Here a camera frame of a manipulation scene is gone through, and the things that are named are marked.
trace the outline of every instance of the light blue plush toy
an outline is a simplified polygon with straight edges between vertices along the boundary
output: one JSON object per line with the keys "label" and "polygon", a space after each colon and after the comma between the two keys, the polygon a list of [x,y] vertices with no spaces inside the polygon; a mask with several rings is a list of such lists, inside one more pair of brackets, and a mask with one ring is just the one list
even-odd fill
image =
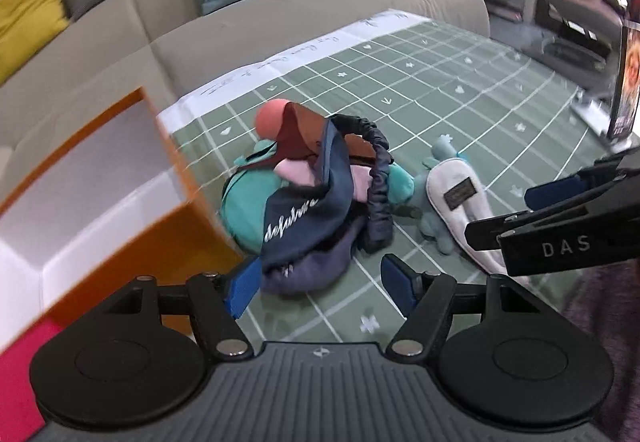
{"label": "light blue plush toy", "polygon": [[406,205],[422,211],[418,229],[423,236],[435,239],[439,252],[443,255],[450,255],[455,248],[455,241],[449,228],[444,223],[438,212],[433,208],[427,196],[427,178],[429,172],[437,164],[447,159],[462,157],[456,149],[451,145],[451,137],[449,135],[441,135],[438,140],[431,146],[431,155],[422,161],[425,167],[423,173],[414,178],[414,195],[407,201]]}

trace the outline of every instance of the black label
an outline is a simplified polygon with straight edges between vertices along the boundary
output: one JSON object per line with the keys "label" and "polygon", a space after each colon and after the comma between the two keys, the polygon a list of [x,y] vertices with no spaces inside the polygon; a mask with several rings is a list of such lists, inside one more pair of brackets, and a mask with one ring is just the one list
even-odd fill
{"label": "black label", "polygon": [[478,191],[474,188],[474,183],[471,182],[470,177],[467,177],[444,194],[444,202],[446,202],[449,209],[453,211],[476,193],[478,193]]}

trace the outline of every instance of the blue gripper pad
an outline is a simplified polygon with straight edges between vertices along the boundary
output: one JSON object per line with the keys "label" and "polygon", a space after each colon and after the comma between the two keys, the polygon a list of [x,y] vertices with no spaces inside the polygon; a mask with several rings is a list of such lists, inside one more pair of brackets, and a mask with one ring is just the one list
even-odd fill
{"label": "blue gripper pad", "polygon": [[414,281],[420,276],[395,255],[385,255],[380,262],[380,277],[396,307],[404,317],[409,317],[418,305]]}
{"label": "blue gripper pad", "polygon": [[524,202],[532,211],[575,197],[587,191],[588,184],[578,175],[530,187],[524,194]]}
{"label": "blue gripper pad", "polygon": [[229,275],[224,299],[226,311],[238,319],[260,289],[262,264],[260,258],[251,257],[238,265]]}

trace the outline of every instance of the green grid mat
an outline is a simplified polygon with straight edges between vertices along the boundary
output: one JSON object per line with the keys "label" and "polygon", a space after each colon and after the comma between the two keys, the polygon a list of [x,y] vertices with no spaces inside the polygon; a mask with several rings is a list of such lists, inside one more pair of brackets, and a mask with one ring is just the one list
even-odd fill
{"label": "green grid mat", "polygon": [[[492,209],[525,209],[524,191],[591,164],[606,152],[568,104],[577,86],[507,47],[443,23],[425,22],[300,67],[217,108],[174,133],[209,203],[218,209],[234,160],[252,151],[254,117],[272,98],[322,115],[375,121],[392,155],[412,175],[443,134],[478,173]],[[417,220],[396,217],[393,244],[357,254],[333,286],[296,299],[258,293],[239,324],[262,340],[377,341],[404,321],[380,283],[380,260],[393,253],[418,272],[481,283],[484,273],[460,250],[441,255]],[[534,276],[532,290],[559,307],[577,271]],[[479,317],[456,317],[452,332]]]}

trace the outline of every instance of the red cushion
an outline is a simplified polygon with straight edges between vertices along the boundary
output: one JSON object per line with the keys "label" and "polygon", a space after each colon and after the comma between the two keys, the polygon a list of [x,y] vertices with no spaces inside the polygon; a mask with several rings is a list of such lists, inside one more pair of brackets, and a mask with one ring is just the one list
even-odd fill
{"label": "red cushion", "polygon": [[44,320],[0,354],[0,440],[23,442],[44,426],[29,384],[31,358],[62,330]]}

